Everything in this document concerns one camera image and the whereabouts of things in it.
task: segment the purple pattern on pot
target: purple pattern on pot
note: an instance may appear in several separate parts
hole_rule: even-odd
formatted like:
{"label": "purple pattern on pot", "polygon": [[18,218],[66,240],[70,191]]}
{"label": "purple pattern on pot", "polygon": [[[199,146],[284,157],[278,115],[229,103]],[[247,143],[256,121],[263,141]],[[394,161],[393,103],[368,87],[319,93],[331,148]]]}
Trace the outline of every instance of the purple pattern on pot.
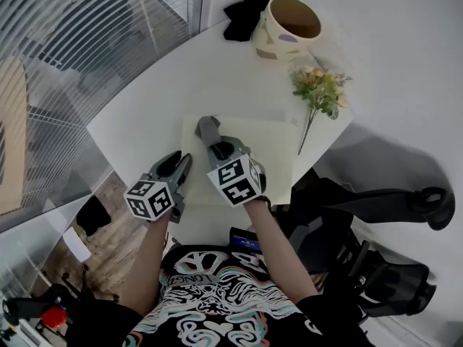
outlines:
{"label": "purple pattern on pot", "polygon": [[297,42],[296,38],[293,37],[293,36],[290,36],[290,35],[283,34],[283,35],[280,35],[278,38],[280,40],[282,40],[282,41],[289,41],[290,43],[296,43]]}

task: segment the red object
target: red object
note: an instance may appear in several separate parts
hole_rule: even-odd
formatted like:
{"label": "red object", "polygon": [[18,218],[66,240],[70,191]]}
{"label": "red object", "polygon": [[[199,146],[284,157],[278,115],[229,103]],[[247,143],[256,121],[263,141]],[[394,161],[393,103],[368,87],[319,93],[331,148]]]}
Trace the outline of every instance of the red object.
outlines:
{"label": "red object", "polygon": [[67,312],[60,306],[52,306],[41,316],[43,323],[50,328],[55,328],[66,322]]}

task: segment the white table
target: white table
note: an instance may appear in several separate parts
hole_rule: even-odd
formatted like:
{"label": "white table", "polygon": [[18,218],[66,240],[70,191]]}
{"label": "white table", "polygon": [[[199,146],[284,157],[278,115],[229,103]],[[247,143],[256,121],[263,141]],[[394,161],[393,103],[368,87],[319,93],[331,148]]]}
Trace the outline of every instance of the white table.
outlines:
{"label": "white table", "polygon": [[[223,22],[172,51],[121,91],[88,125],[88,131],[126,185],[160,158],[180,148],[185,114],[245,117],[291,122],[300,139],[306,105],[292,95],[288,66],[261,59],[249,43],[224,40]],[[349,109],[337,120],[313,122],[295,184],[352,121]],[[228,243],[229,228],[248,228],[242,207],[187,206],[169,231],[183,244]]]}

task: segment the black and white marker cube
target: black and white marker cube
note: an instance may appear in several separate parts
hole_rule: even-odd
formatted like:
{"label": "black and white marker cube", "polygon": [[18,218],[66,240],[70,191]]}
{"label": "black and white marker cube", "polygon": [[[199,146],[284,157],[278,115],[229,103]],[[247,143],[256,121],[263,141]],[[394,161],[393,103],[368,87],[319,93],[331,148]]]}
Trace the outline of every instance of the black and white marker cube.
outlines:
{"label": "black and white marker cube", "polygon": [[139,180],[124,193],[125,201],[135,217],[154,221],[174,206],[167,183]]}
{"label": "black and white marker cube", "polygon": [[209,172],[208,176],[232,207],[262,195],[259,169],[252,163],[248,154]]}

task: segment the window blind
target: window blind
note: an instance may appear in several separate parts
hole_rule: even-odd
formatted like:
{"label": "window blind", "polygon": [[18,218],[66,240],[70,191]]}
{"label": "window blind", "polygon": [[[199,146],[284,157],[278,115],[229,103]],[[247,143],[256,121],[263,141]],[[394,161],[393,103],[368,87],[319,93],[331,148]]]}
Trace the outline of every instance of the window blind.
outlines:
{"label": "window blind", "polygon": [[82,159],[88,169],[108,166],[87,124],[198,32],[198,7],[200,0],[0,0],[0,215],[88,193],[98,176],[72,180]]}

